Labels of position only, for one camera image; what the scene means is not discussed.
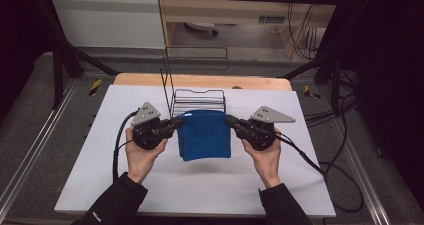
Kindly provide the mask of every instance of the blue towel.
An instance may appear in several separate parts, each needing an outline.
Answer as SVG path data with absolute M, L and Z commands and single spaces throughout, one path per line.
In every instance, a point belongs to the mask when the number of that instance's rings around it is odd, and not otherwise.
M 180 116 L 185 123 L 177 130 L 178 146 L 185 162 L 231 157 L 231 131 L 224 122 L 224 112 L 192 110 Z

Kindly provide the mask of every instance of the gray metal bracket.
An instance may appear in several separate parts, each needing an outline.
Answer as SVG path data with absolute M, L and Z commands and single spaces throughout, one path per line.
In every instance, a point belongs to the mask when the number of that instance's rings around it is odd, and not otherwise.
M 137 126 L 140 123 L 145 123 L 147 121 L 153 120 L 160 116 L 160 112 L 153 107 L 149 102 L 145 102 L 143 106 L 138 110 L 137 115 L 135 115 L 134 120 L 131 122 L 131 126 Z
M 296 119 L 267 106 L 260 107 L 250 116 L 250 118 L 264 123 L 296 122 Z

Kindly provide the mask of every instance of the white tabletop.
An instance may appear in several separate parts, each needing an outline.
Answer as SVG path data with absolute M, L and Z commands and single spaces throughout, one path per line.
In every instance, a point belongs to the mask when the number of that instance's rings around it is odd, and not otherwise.
M 227 113 L 238 118 L 248 119 L 262 105 L 294 117 L 295 123 L 275 125 L 314 163 L 318 163 L 295 92 L 223 90 Z M 163 87 L 109 87 L 56 204 L 56 211 L 84 213 L 111 185 L 112 155 L 119 127 L 128 114 L 146 101 L 161 112 L 161 119 L 169 118 Z M 178 135 L 175 132 L 143 182 L 149 193 L 139 212 L 158 216 L 263 216 L 265 213 L 257 189 L 265 189 L 264 185 L 251 157 L 244 152 L 234 131 L 231 132 L 230 159 L 210 158 L 190 162 L 184 162 L 179 156 Z M 123 134 L 121 144 L 125 142 L 124 137 Z M 122 149 L 119 174 L 126 170 L 126 155 Z M 279 171 L 282 181 L 309 217 L 335 216 L 322 176 L 286 144 L 282 144 Z

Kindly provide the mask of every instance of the person's right hand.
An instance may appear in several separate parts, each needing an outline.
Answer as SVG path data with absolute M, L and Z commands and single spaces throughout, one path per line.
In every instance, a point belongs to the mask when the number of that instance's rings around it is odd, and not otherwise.
M 280 162 L 281 142 L 275 139 L 272 145 L 263 150 L 256 151 L 252 145 L 245 139 L 241 140 L 244 151 L 252 158 L 256 172 L 262 179 L 266 188 L 275 187 L 281 184 L 280 175 L 278 174 L 278 164 Z

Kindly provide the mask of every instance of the wire rack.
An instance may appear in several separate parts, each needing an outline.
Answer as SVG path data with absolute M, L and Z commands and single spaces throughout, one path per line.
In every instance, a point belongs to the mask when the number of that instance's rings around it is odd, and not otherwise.
M 226 71 L 228 51 L 223 47 L 166 47 L 163 68 L 160 69 L 169 116 L 186 111 L 211 109 L 226 112 L 223 90 L 194 91 L 175 89 L 172 73 L 175 71 Z

